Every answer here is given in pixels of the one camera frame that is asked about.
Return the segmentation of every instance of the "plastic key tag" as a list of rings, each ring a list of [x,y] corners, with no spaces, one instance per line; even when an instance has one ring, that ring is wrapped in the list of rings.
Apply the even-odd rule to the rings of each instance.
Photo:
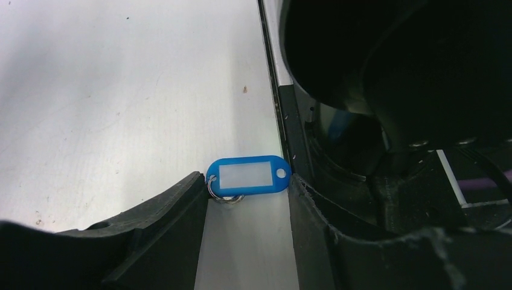
[[[274,155],[219,159],[210,165],[206,181],[210,194],[234,202],[244,195],[281,192],[288,187],[292,169]]]

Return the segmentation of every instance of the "white surface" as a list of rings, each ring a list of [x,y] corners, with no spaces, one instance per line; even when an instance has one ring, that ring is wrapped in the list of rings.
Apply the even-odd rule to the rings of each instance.
[[[283,0],[263,0],[269,30],[270,46],[272,55],[274,56],[277,83],[280,86],[293,84],[292,78],[284,65],[279,45],[279,18],[282,4]]]
[[[234,189],[237,187],[269,186],[273,184],[270,161],[219,166],[219,187]]]
[[[0,218],[86,228],[281,155],[256,0],[0,4]],[[210,203],[196,289],[298,289],[285,193]]]

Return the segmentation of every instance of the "purple cable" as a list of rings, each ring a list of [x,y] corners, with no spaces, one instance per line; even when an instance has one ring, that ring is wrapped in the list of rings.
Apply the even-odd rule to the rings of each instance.
[[[512,181],[512,170],[505,171],[505,176],[509,181]],[[461,190],[482,190],[482,189],[492,189],[496,187],[494,181],[489,178],[475,178],[475,179],[464,179],[457,180],[459,187]]]

